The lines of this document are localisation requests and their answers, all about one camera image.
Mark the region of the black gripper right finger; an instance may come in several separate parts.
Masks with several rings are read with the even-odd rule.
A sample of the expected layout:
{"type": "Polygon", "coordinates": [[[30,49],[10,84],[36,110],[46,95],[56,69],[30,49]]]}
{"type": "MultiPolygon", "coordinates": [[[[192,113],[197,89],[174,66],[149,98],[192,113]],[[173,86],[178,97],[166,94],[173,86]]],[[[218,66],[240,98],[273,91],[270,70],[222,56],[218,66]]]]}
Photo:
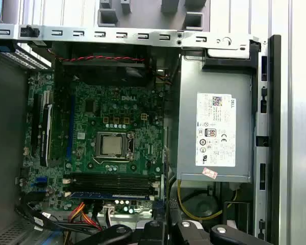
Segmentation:
{"type": "Polygon", "coordinates": [[[184,220],[176,224],[177,244],[269,244],[227,225],[215,225],[206,232],[201,223],[184,220]]]}

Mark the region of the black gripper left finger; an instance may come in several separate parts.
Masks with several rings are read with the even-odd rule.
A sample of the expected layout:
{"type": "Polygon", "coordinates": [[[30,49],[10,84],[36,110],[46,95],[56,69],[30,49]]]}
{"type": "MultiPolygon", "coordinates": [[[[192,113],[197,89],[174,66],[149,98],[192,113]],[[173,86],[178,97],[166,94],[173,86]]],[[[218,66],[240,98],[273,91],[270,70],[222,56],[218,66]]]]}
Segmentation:
{"type": "Polygon", "coordinates": [[[165,224],[149,220],[138,229],[126,225],[113,225],[101,232],[89,236],[76,244],[165,244],[165,224]]]}

